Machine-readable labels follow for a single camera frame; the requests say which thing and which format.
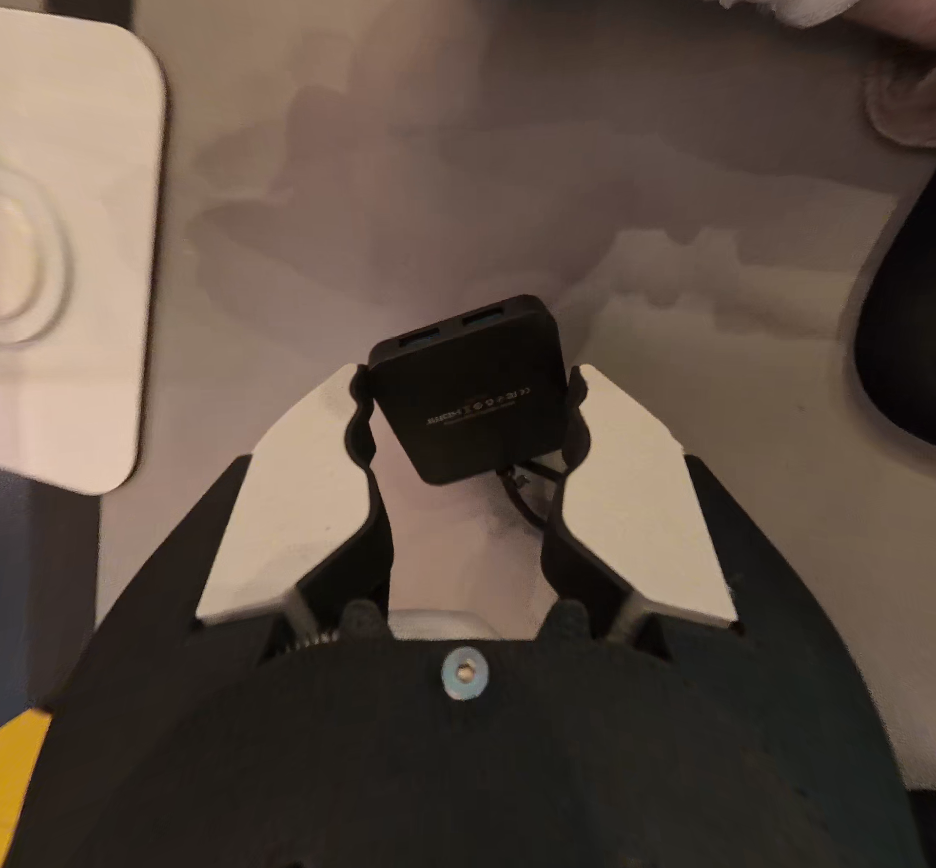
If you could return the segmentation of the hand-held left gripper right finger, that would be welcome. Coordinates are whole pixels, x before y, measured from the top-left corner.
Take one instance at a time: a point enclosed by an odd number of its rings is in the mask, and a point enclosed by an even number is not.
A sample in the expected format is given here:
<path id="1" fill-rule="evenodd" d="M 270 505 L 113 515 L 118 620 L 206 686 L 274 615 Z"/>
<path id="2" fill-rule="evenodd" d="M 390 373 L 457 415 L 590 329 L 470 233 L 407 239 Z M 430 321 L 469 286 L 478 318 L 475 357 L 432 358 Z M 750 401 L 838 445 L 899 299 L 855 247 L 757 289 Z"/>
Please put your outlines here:
<path id="1" fill-rule="evenodd" d="M 568 394 L 566 470 L 541 568 L 594 640 L 636 640 L 651 617 L 709 628 L 739 619 L 683 446 L 636 399 L 583 364 Z"/>

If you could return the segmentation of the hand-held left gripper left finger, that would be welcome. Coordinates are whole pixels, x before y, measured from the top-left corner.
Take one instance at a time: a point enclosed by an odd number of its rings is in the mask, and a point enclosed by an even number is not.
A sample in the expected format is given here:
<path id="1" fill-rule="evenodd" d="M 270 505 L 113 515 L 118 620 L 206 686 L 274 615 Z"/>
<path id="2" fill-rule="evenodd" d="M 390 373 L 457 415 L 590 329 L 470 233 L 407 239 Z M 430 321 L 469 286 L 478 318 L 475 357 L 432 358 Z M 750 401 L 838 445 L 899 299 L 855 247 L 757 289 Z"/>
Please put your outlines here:
<path id="1" fill-rule="evenodd" d="M 365 366 L 348 364 L 257 442 L 195 617 L 215 625 L 283 617 L 298 640 L 324 640 L 345 607 L 388 611 L 394 546 L 371 469 L 376 446 Z"/>

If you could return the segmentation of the square black hdmi splitter box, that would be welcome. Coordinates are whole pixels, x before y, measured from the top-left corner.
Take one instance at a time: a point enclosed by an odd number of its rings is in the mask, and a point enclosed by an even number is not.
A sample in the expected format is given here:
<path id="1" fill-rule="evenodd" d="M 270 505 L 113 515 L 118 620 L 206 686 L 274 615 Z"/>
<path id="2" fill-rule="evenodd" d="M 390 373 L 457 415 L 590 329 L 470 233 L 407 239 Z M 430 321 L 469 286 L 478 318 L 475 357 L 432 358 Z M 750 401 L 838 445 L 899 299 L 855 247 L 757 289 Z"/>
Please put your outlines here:
<path id="1" fill-rule="evenodd" d="M 521 516 L 546 519 L 521 494 L 530 472 L 559 451 L 568 384 L 558 325 L 546 304 L 520 294 L 377 343 L 367 364 L 374 403 L 427 484 L 494 473 Z"/>

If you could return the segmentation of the yellow plastic bin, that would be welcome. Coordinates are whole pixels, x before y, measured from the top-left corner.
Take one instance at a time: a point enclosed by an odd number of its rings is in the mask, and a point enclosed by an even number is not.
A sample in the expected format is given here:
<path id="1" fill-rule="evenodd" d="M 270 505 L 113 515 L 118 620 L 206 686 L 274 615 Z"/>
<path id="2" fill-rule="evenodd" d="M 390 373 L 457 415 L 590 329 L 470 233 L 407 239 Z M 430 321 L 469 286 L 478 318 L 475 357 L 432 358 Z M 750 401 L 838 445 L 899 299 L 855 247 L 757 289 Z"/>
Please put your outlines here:
<path id="1" fill-rule="evenodd" d="M 1 728 L 1 862 L 6 860 L 51 720 L 48 712 L 33 708 Z"/>

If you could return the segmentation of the person's right forearm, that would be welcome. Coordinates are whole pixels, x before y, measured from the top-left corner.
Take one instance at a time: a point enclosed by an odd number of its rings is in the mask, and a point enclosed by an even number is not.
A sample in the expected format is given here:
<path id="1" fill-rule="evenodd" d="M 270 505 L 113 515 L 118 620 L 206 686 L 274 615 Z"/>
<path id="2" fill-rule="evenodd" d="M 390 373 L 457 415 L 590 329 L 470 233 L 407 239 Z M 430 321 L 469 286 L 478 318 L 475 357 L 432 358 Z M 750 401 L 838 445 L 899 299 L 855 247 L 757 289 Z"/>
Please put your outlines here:
<path id="1" fill-rule="evenodd" d="M 860 0 L 845 15 L 889 40 L 866 84 L 872 127 L 898 145 L 934 149 L 935 0 Z"/>

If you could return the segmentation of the black textured pad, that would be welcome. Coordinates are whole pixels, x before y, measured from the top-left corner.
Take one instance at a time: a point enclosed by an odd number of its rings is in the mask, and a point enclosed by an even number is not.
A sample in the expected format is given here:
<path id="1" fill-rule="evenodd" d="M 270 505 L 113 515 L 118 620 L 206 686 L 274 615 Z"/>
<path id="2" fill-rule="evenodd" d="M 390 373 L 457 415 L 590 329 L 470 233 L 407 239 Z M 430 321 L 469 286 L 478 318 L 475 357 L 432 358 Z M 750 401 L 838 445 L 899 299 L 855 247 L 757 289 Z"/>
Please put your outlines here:
<path id="1" fill-rule="evenodd" d="M 935 178 L 884 254 L 858 317 L 860 385 L 895 427 L 935 444 Z"/>

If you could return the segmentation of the white tablet stand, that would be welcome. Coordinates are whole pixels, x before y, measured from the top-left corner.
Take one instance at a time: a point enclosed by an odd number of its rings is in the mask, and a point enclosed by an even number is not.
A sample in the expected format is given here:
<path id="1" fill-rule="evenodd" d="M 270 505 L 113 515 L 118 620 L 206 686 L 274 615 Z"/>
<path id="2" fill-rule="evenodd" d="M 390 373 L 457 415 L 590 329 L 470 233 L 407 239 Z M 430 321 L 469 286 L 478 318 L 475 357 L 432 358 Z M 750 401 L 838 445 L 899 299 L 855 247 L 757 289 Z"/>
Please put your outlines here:
<path id="1" fill-rule="evenodd" d="M 1 20 L 2 469 L 97 497 L 137 462 L 165 80 L 115 25 Z"/>

